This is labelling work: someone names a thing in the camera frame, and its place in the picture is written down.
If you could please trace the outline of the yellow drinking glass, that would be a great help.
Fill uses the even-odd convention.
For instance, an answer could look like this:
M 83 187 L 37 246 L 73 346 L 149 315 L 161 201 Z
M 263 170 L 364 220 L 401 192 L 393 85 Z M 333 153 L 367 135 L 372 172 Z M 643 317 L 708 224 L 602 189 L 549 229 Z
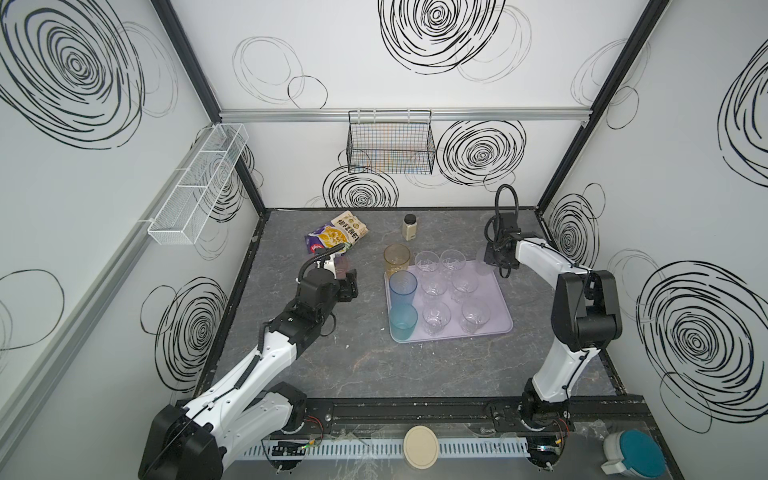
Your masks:
M 399 271 L 408 269 L 411 260 L 411 251 L 404 244 L 391 244 L 385 248 L 383 258 L 386 263 L 386 274 L 388 277 L 391 277 Z

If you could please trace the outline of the clear ribbed glass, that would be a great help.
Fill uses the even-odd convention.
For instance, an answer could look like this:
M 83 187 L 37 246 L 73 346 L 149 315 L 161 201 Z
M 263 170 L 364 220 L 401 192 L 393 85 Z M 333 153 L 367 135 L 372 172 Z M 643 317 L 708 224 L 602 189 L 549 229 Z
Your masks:
M 462 303 L 471 298 L 479 287 L 478 276 L 473 271 L 460 270 L 451 275 L 451 299 Z

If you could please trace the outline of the blue drinking glass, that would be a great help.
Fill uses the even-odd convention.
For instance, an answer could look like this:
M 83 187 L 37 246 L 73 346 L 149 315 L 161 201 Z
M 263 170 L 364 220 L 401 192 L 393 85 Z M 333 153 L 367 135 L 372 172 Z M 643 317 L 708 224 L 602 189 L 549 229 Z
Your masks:
M 411 305 L 418 288 L 417 277 L 408 270 L 400 270 L 389 278 L 390 305 Z

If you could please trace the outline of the lilac plastic tray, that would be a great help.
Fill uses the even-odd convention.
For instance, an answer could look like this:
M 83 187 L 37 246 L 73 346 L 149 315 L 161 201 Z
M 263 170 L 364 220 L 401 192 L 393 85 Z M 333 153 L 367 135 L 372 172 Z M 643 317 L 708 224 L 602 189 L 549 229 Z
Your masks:
M 442 302 L 447 304 L 448 307 L 450 308 L 452 313 L 452 320 L 440 334 L 436 336 L 429 336 L 423 328 L 422 307 L 427 302 L 424 302 L 422 300 L 422 295 L 419 288 L 419 284 L 420 284 L 419 278 L 421 276 L 418 274 L 417 268 L 415 265 L 410 265 L 407 270 L 413 273 L 418 279 L 418 288 L 416 290 L 415 297 L 411 304 L 415 307 L 415 309 L 418 312 L 418 322 L 411 337 L 405 342 L 398 342 L 398 343 L 418 343 L 418 342 L 426 342 L 426 341 L 434 341 L 434 340 L 458 339 L 458 338 L 473 337 L 473 336 L 498 335 L 498 334 L 506 334 L 512 330 L 513 320 L 512 320 L 510 311 L 506 305 L 506 302 L 504 300 L 504 297 L 502 295 L 502 291 L 499 287 L 496 276 L 493 274 L 489 274 L 485 276 L 477 275 L 475 272 L 475 263 L 473 261 L 468 261 L 466 262 L 466 265 L 463 270 L 473 271 L 478 276 L 478 280 L 479 280 L 479 287 L 471 298 L 479 299 L 487 303 L 487 305 L 491 309 L 491 317 L 489 322 L 476 333 L 467 334 L 462 331 L 460 327 L 460 319 L 462 317 L 461 306 L 463 302 L 456 303 L 451 299 L 451 296 L 450 296 L 450 292 L 452 290 L 451 278 L 446 278 L 449 280 L 449 289 L 444 295 Z M 389 310 L 392 307 L 390 305 L 389 278 L 390 277 L 388 277 L 387 275 L 384 276 L 388 316 L 389 316 Z

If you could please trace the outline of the teal drinking glass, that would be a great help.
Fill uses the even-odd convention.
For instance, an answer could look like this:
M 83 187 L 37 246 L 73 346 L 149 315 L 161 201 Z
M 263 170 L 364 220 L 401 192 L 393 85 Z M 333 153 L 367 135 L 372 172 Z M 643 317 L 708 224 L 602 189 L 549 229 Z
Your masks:
M 405 342 L 413 334 L 418 322 L 418 312 L 411 304 L 396 304 L 389 310 L 389 326 L 392 338 Z

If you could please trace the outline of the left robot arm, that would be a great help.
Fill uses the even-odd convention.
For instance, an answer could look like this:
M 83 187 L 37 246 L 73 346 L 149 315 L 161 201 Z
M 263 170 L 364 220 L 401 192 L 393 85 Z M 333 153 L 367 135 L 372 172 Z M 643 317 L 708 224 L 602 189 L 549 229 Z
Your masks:
M 249 447 L 278 430 L 303 425 L 306 396 L 272 381 L 317 340 L 336 304 L 359 294 L 356 270 L 343 277 L 303 265 L 296 296 L 266 322 L 256 347 L 220 381 L 153 419 L 141 479 L 219 479 Z

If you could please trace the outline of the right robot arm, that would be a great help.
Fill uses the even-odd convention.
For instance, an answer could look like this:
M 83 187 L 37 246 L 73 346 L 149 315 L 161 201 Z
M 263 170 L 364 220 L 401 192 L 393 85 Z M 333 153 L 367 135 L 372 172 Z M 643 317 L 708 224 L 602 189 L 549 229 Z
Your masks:
M 607 270 L 581 266 L 532 232 L 515 212 L 497 211 L 485 227 L 485 261 L 502 275 L 524 265 L 554 289 L 552 346 L 524 387 L 522 423 L 541 431 L 565 416 L 575 382 L 589 362 L 622 334 L 617 283 Z

